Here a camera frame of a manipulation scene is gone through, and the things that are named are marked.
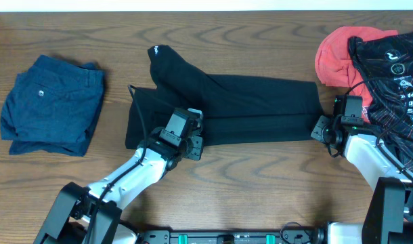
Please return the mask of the black t-shirt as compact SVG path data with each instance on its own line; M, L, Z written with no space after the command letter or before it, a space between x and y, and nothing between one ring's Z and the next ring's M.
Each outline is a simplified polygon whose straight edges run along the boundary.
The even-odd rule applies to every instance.
M134 91L128 149L164 127L175 108L202 111L205 146L309 140L323 114L312 82L207 74L168 45L151 47L148 56L156 88Z

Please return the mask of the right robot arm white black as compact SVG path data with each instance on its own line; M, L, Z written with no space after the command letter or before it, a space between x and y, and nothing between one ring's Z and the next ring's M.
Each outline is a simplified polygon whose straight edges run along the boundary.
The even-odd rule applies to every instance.
M313 243L413 243L413 173L404 169L360 118L321 116L311 137L336 150L363 175L373 196L361 224L331 222Z

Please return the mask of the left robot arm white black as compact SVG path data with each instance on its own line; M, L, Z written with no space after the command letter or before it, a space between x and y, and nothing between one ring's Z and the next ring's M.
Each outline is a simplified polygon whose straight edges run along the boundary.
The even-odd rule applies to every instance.
M35 243L135 243L137 233L121 224L123 210L182 159L200 160L202 129L200 110L176 108L167 126L154 129L111 174L86 187L65 185Z

